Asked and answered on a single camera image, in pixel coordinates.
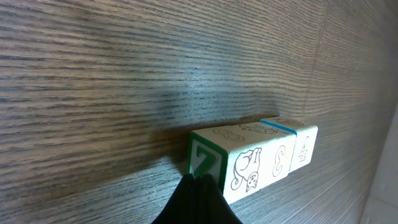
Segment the wooden picture block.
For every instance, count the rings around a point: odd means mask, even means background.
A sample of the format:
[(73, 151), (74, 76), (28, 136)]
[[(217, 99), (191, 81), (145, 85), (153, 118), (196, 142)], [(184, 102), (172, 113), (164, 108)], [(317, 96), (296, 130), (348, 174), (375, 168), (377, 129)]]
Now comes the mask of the wooden picture block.
[(265, 134), (224, 126), (192, 131), (187, 173), (195, 178), (210, 174), (224, 199), (232, 204), (256, 189)]

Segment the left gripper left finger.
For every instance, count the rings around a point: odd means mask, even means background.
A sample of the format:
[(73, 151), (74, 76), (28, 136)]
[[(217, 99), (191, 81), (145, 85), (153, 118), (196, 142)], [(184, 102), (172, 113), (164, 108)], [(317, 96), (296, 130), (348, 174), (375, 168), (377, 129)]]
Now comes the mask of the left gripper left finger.
[(169, 198), (169, 201), (152, 224), (191, 223), (195, 214), (193, 209), (194, 183), (194, 177), (191, 174), (185, 174)]

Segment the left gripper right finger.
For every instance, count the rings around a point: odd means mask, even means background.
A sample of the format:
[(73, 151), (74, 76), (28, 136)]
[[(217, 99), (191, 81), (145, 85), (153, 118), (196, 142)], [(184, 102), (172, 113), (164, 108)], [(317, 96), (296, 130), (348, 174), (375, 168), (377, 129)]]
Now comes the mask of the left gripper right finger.
[(217, 183), (210, 174), (195, 180), (196, 223), (199, 224), (242, 224), (226, 202)]

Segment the blue edged wooden block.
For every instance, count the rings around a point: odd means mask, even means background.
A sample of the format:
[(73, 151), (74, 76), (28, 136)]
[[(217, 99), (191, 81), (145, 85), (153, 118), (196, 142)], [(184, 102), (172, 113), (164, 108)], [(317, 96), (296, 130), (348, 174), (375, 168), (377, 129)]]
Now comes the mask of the blue edged wooden block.
[(310, 163), (318, 133), (316, 125), (281, 116), (263, 118), (260, 122), (296, 135), (295, 147), (290, 162), (290, 173)]

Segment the blue P wooden block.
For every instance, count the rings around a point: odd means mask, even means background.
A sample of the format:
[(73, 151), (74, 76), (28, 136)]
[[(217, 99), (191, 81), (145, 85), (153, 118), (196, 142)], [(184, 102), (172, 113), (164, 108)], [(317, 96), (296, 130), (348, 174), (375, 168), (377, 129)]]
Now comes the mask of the blue P wooden block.
[(239, 127), (253, 142), (236, 159), (231, 186), (237, 188), (244, 182), (244, 189), (250, 192), (286, 177), (295, 135), (262, 123)]

